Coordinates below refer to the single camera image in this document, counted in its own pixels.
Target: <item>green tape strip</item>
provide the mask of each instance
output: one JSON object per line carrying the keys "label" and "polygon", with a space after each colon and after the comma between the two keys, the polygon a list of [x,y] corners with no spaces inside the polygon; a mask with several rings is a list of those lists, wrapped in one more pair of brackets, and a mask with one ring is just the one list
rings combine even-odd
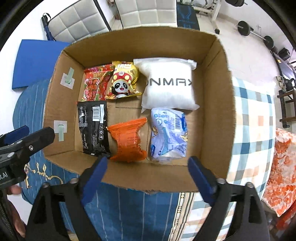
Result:
{"label": "green tape strip", "polygon": [[65,79],[65,83],[66,83],[66,84],[70,84],[70,83],[71,83],[71,80],[72,80],[73,74],[74,74],[74,69],[70,68],[70,69],[69,69],[69,73],[67,74],[67,77],[66,77],[66,79]]}
{"label": "green tape strip", "polygon": [[64,125],[59,125],[59,141],[64,141]]}

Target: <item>white padded headboard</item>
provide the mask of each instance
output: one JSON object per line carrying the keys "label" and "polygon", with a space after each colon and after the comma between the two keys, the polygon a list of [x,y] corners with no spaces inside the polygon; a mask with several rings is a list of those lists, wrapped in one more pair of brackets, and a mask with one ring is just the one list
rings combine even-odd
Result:
{"label": "white padded headboard", "polygon": [[48,28],[57,41],[75,42],[111,28],[96,0],[80,0],[53,17]]}
{"label": "white padded headboard", "polygon": [[123,28],[177,27],[176,0],[115,0]]}

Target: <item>finger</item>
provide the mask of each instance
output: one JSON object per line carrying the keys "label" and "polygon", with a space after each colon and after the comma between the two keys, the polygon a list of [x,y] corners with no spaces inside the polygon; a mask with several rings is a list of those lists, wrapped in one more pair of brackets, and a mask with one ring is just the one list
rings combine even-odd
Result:
{"label": "finger", "polygon": [[15,226],[15,229],[17,230],[17,232],[24,238],[26,234],[25,226],[20,218],[19,213],[15,209],[14,205],[10,201],[9,201],[9,204],[11,208],[13,225]]}
{"label": "finger", "polygon": [[19,187],[18,185],[13,185],[7,189],[8,195],[12,195],[12,194],[18,195],[18,194],[21,194],[21,192],[22,192],[22,188]]}

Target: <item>yellow snack package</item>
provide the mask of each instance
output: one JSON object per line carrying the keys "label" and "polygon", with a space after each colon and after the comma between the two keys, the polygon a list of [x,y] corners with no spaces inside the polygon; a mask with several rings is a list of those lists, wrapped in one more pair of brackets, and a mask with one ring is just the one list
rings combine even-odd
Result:
{"label": "yellow snack package", "polygon": [[142,93],[136,90],[139,70],[133,62],[113,61],[112,65],[115,69],[108,82],[106,99],[141,95]]}

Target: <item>orange floral fabric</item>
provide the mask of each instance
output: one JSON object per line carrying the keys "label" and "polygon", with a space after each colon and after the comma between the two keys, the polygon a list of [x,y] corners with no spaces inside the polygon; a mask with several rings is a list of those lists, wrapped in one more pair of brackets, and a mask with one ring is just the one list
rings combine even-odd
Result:
{"label": "orange floral fabric", "polygon": [[276,129],[274,159],[262,200],[281,216],[296,199],[296,135]]}

